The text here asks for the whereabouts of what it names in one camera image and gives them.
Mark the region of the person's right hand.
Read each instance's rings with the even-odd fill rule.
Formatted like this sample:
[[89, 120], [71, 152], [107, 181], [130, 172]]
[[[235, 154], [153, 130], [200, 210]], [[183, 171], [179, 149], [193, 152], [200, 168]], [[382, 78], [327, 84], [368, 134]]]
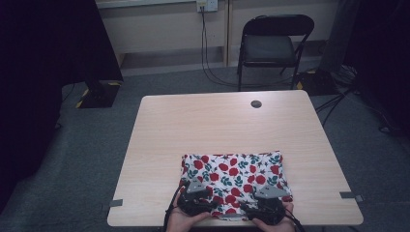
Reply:
[[[283, 202], [282, 204], [286, 209], [286, 214], [291, 216], [294, 209], [293, 203]], [[268, 225], [258, 218], [254, 218], [252, 222], [263, 232], [296, 232], [294, 222], [288, 217], [285, 217], [277, 225]]]

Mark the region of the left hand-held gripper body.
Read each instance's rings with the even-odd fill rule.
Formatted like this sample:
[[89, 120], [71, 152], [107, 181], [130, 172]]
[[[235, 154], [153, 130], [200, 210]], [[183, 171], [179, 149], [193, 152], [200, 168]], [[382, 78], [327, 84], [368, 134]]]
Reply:
[[198, 179], [192, 179], [185, 183], [183, 192], [178, 199], [178, 207], [187, 215], [193, 217], [204, 212], [211, 212], [207, 209], [210, 204], [206, 198], [210, 191], [202, 185]]

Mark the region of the beige wall counter unit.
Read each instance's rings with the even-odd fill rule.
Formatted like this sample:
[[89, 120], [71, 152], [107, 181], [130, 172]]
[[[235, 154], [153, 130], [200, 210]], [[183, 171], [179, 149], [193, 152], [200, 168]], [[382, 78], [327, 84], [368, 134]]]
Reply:
[[218, 0], [219, 9], [199, 13], [196, 0], [94, 0], [123, 74], [194, 70], [201, 50], [214, 68], [234, 66], [243, 26], [259, 15], [307, 15], [309, 38], [328, 38], [338, 0]]

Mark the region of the person's left hand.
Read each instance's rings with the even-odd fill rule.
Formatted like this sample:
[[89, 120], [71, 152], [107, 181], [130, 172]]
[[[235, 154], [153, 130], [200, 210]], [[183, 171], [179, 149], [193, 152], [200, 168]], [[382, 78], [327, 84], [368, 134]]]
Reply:
[[189, 216], [185, 214], [178, 207], [178, 199], [180, 194], [175, 196], [172, 203], [172, 207], [167, 210], [167, 224], [165, 226], [165, 232], [189, 232], [190, 229], [198, 222], [205, 220], [211, 216], [209, 212], [204, 212], [196, 216]]

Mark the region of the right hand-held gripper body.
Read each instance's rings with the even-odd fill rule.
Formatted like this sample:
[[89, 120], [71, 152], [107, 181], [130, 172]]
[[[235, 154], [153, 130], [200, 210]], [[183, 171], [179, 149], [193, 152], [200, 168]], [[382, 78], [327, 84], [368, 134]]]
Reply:
[[249, 219], [258, 218], [268, 225], [279, 224], [285, 216], [285, 208], [280, 200], [288, 196], [284, 189], [265, 186], [254, 194], [257, 208], [249, 208]]

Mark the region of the white wall outlet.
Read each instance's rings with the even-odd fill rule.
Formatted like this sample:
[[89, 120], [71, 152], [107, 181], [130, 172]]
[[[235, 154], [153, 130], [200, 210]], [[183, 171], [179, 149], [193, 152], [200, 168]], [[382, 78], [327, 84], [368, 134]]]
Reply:
[[219, 9], [218, 0], [196, 0], [196, 9], [199, 13], [216, 12]]

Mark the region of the black floor box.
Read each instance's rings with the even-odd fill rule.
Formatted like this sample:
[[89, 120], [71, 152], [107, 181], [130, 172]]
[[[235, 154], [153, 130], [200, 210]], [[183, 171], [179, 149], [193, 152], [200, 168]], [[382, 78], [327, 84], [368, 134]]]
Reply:
[[335, 81], [328, 72], [301, 72], [296, 75], [296, 88], [312, 96], [336, 95]]

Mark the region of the large black curtain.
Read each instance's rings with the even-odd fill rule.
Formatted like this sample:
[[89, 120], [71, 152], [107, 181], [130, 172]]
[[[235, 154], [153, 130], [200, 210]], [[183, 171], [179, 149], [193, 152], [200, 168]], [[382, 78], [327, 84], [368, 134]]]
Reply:
[[94, 0], [0, 0], [0, 214], [40, 168], [63, 87], [121, 78]]

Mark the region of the white rose print shirt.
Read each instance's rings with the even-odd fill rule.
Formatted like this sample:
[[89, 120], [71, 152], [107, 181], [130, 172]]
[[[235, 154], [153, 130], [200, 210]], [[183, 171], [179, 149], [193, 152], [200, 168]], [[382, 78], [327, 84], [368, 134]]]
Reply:
[[206, 200], [220, 198], [219, 206], [210, 212], [220, 220], [250, 220], [240, 212], [239, 201], [254, 203], [254, 194], [265, 186], [284, 189], [288, 196], [281, 202], [291, 202], [293, 195], [283, 171], [279, 151], [260, 154], [189, 154], [182, 157], [182, 192], [187, 181], [198, 179], [210, 191]]

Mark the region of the black folding chair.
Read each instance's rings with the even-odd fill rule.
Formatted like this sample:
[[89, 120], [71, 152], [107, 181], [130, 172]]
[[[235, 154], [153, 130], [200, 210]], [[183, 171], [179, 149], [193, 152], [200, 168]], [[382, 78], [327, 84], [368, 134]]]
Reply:
[[243, 67], [293, 68], [290, 88], [296, 74], [306, 40], [314, 29], [314, 21], [304, 14], [260, 15], [243, 28], [237, 67], [238, 90], [242, 89]]

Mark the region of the black stand base yellow tape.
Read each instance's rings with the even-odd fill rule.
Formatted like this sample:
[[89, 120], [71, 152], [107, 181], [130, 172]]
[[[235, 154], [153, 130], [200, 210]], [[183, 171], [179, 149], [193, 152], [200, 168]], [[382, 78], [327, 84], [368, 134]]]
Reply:
[[86, 81], [87, 89], [76, 104], [77, 108], [107, 108], [115, 101], [121, 82]]

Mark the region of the grey curtain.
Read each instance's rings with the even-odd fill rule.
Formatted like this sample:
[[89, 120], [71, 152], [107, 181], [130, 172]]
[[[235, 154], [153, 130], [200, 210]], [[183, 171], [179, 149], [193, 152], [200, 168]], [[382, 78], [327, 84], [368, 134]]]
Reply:
[[359, 0], [339, 0], [333, 27], [318, 70], [325, 73], [339, 71], [352, 34]]

